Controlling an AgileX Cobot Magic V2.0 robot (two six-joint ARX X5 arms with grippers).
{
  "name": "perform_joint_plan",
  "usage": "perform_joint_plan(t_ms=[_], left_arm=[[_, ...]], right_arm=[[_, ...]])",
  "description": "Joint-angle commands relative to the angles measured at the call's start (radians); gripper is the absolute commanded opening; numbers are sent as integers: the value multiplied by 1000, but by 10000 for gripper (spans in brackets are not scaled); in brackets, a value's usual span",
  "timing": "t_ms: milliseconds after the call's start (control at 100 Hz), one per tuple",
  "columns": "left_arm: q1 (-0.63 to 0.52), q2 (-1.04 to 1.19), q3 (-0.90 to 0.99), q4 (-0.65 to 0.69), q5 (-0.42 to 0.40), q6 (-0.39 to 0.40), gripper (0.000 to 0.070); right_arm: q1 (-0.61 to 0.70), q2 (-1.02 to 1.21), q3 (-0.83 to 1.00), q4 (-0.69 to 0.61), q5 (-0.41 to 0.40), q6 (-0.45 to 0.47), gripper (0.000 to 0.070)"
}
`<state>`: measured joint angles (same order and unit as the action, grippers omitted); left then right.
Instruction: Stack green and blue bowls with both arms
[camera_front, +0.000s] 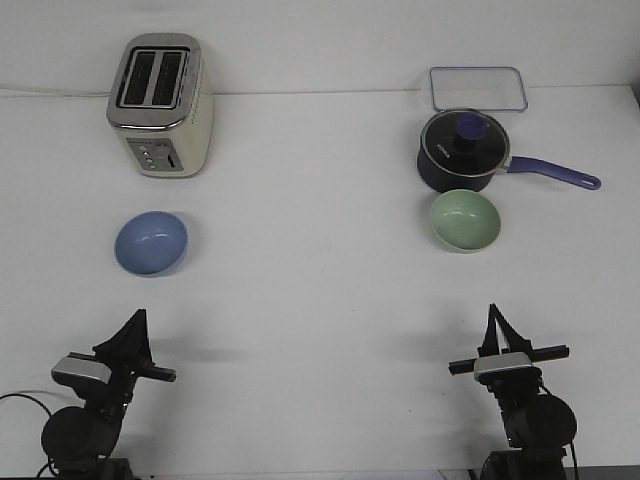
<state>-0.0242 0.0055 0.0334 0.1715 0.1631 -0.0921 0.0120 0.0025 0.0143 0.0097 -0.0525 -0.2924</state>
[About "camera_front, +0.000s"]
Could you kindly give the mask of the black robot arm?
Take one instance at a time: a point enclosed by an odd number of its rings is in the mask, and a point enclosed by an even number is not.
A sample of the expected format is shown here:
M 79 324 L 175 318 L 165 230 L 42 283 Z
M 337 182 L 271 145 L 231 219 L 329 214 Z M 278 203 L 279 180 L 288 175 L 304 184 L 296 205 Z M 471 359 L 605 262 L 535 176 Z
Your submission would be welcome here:
M 565 479 L 578 424 L 571 407 L 544 385 L 539 362 L 564 359 L 566 345 L 535 348 L 489 305 L 477 356 L 453 361 L 452 375 L 471 373 L 497 400 L 509 448 L 487 456 L 478 479 Z
M 41 445 L 56 479 L 133 479 L 130 461 L 112 455 L 138 379 L 173 382 L 173 369 L 152 359 L 147 311 L 137 310 L 91 354 L 71 352 L 51 370 L 84 405 L 56 411 L 45 423 Z

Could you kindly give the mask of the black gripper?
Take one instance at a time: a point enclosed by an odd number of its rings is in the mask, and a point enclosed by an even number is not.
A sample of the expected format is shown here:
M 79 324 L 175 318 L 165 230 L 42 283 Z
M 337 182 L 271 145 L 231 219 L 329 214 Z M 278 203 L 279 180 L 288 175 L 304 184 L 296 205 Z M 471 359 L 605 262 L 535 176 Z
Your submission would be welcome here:
M 167 383 L 176 380 L 174 369 L 159 367 L 152 359 L 146 309 L 137 310 L 113 337 L 95 346 L 93 352 L 111 371 L 110 400 L 131 400 L 139 378 Z
M 506 342 L 500 353 L 496 323 Z M 451 375 L 472 374 L 497 400 L 527 400 L 538 396 L 543 387 L 542 370 L 537 363 L 567 358 L 567 345 L 536 348 L 506 320 L 499 308 L 489 305 L 487 328 L 478 358 L 450 362 Z

